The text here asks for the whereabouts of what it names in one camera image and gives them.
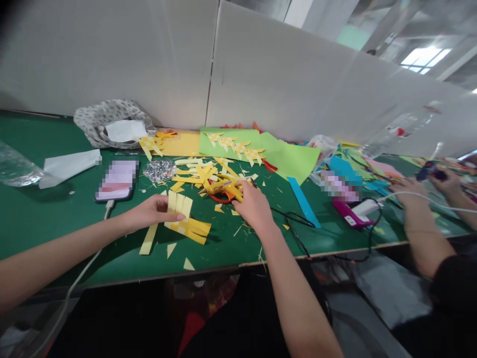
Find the plastic water bottle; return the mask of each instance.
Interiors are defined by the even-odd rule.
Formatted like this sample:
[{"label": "plastic water bottle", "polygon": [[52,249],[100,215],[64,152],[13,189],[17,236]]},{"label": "plastic water bottle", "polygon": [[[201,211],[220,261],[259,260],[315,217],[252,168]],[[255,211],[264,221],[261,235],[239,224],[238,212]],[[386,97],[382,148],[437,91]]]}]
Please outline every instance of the plastic water bottle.
[{"label": "plastic water bottle", "polygon": [[38,182],[42,176],[40,168],[0,140],[0,182],[26,186]]},{"label": "plastic water bottle", "polygon": [[359,151],[364,157],[370,159],[379,157],[387,148],[409,137],[416,130],[429,123],[434,116],[441,114],[441,111],[436,108],[437,105],[439,105],[439,102],[432,101],[414,112],[400,115],[386,128],[372,136],[359,148]]}]

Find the charging cable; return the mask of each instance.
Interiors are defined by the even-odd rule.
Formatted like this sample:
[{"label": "charging cable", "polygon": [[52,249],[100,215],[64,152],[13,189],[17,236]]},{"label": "charging cable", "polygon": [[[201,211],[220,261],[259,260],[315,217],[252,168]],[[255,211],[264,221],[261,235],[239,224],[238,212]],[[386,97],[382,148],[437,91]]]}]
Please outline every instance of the charging cable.
[{"label": "charging cable", "polygon": [[390,197],[392,197],[392,196],[399,195],[399,194],[411,194],[411,195],[420,196],[421,198],[426,199],[427,201],[430,201],[430,202],[431,202],[432,204],[434,204],[435,206],[438,206],[438,207],[443,208],[443,209],[450,209],[450,210],[453,210],[453,211],[465,211],[465,212],[477,213],[477,210],[452,208],[452,207],[450,207],[450,206],[441,205],[441,204],[436,203],[434,200],[429,199],[427,196],[424,196],[424,195],[421,195],[421,194],[418,194],[418,193],[414,193],[414,192],[411,192],[411,191],[399,191],[399,192],[394,192],[394,193],[392,193],[392,194],[389,194],[389,195],[383,196],[382,198],[379,198],[379,199],[378,199],[378,202],[385,201],[386,199],[388,199],[388,198],[390,198]]},{"label": "charging cable", "polygon": [[[111,213],[111,209],[113,208],[114,206],[114,200],[108,200],[108,202],[106,203],[106,212],[104,213],[104,220],[107,220],[109,218],[109,214]],[[73,282],[73,284],[71,285],[70,289],[68,290],[67,294],[66,294],[66,298],[65,298],[65,302],[63,304],[63,308],[61,309],[61,312],[60,312],[60,315],[58,316],[55,324],[53,325],[53,328],[50,330],[50,333],[48,334],[48,336],[45,338],[45,340],[43,341],[42,345],[35,351],[35,353],[33,353],[30,358],[35,358],[37,356],[38,353],[41,352],[41,350],[45,347],[45,345],[49,342],[49,340],[51,339],[51,336],[53,335],[53,332],[56,330],[56,328],[58,327],[58,325],[60,324],[61,322],[61,319],[63,318],[63,316],[65,315],[66,313],[66,309],[68,308],[68,302],[70,301],[70,296],[71,296],[71,293],[73,292],[73,290],[75,289],[76,285],[78,284],[78,282],[82,279],[82,277],[84,276],[84,274],[86,273],[86,271],[88,271],[88,268],[91,266],[91,264],[94,262],[94,260],[96,260],[96,258],[99,256],[99,254],[101,253],[103,249],[99,250],[93,257],[91,260],[89,260],[88,264],[83,268],[83,271],[81,271],[81,273],[79,274],[79,276],[77,277],[77,279]]]}]

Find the white paper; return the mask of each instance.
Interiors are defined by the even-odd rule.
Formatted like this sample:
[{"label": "white paper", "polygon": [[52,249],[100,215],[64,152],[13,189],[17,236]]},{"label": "white paper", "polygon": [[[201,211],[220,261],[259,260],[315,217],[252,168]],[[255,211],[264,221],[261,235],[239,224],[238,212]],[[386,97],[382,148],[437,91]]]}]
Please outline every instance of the white paper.
[{"label": "white paper", "polygon": [[113,142],[123,143],[138,141],[141,137],[147,137],[148,133],[143,121],[127,120],[113,122],[106,126],[108,137]]},{"label": "white paper", "polygon": [[95,166],[100,160],[99,149],[47,158],[43,168],[45,175],[41,178],[38,186],[40,189],[57,186],[66,179]]}]

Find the hand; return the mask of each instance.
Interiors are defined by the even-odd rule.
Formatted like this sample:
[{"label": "hand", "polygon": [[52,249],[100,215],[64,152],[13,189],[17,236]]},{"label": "hand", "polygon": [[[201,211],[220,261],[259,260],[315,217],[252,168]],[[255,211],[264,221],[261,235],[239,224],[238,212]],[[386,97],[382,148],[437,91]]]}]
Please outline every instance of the hand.
[{"label": "hand", "polygon": [[165,221],[180,221],[185,218],[182,214],[167,213],[167,195],[154,194],[141,204],[120,215],[129,233]]},{"label": "hand", "polygon": [[[424,185],[421,182],[417,181],[415,178],[403,179],[399,184],[390,186],[389,190],[395,193],[409,191],[427,197],[427,190],[425,189]],[[396,198],[404,207],[414,206],[416,204],[422,204],[424,202],[426,204],[429,204],[426,199],[417,195],[401,194],[396,195]]]},{"label": "hand", "polygon": [[429,181],[433,183],[436,189],[446,197],[462,194],[460,176],[449,169],[443,169],[442,171],[447,175],[446,180],[440,181],[437,178],[430,176]]},{"label": "hand", "polygon": [[263,228],[275,225],[272,211],[267,197],[259,189],[251,186],[247,181],[238,183],[242,185],[243,202],[232,201],[236,211],[258,232]]}]

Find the black shirt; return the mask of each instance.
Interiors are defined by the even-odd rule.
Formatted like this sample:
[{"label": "black shirt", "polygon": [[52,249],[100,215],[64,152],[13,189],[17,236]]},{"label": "black shirt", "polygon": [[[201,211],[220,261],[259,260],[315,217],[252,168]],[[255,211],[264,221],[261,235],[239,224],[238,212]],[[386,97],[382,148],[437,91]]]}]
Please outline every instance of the black shirt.
[{"label": "black shirt", "polygon": [[414,358],[477,357],[477,262],[445,259],[429,295],[432,313],[396,327],[394,336]]}]

